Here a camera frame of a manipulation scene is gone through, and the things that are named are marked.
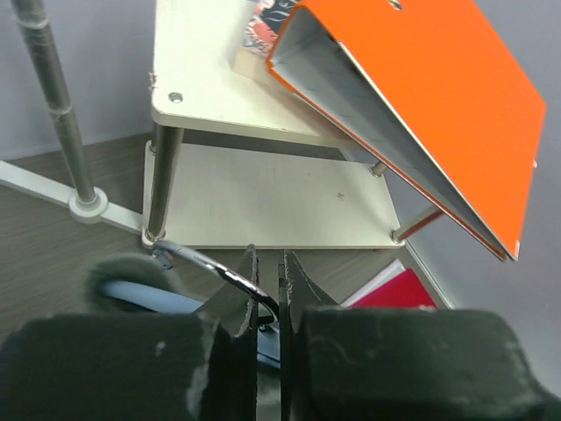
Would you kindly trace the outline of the light blue hanger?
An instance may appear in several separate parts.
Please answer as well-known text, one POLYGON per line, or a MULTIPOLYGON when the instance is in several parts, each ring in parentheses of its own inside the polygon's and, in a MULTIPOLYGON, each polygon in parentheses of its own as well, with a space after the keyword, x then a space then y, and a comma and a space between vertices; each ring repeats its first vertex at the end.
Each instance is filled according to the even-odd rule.
MULTIPOLYGON (((255 282, 251 283, 245 276, 227 268, 203 253, 170 241, 161 240, 156 242, 154 255, 163 263, 165 270, 171 268, 168 256, 176 255, 211 272, 229 285, 253 298, 259 304, 257 360, 272 368, 279 369, 281 367, 280 334, 278 329, 280 308, 255 282)), ((195 299, 142 284, 138 281, 126 281, 119 278, 104 282, 100 287, 100 292, 103 296, 159 313, 191 314, 202 308, 202 302, 195 299)))

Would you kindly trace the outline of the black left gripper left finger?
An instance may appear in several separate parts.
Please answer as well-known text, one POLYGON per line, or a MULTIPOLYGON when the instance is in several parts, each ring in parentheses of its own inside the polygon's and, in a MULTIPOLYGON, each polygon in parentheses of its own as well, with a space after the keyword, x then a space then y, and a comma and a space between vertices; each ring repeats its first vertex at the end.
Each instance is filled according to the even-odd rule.
MULTIPOLYGON (((233 271, 259 286, 254 246, 233 271)), ((27 322, 1 347, 2 419, 253 420, 258 303, 221 280, 191 314, 27 322)))

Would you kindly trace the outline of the grey shorts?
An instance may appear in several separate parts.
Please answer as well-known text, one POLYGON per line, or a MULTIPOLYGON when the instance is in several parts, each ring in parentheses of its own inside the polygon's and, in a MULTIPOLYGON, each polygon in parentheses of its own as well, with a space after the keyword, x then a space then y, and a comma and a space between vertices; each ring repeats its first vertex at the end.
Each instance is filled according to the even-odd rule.
POLYGON ((119 278, 138 281, 205 303, 224 286, 224 282, 213 281, 200 270, 195 271, 194 276, 194 279, 190 279, 188 275, 172 268, 165 270, 159 261, 147 255, 118 254, 96 260, 82 270, 81 298, 88 310, 97 313, 159 313, 103 296, 100 287, 104 282, 119 278))

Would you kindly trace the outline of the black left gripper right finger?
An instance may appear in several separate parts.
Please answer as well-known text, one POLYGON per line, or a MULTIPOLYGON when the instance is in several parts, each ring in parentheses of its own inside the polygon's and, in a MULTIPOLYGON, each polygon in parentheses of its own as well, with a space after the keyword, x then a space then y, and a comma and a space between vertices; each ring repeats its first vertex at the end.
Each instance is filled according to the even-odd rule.
POLYGON ((285 420, 557 420, 515 332, 481 310, 339 306, 294 252, 279 266, 285 420))

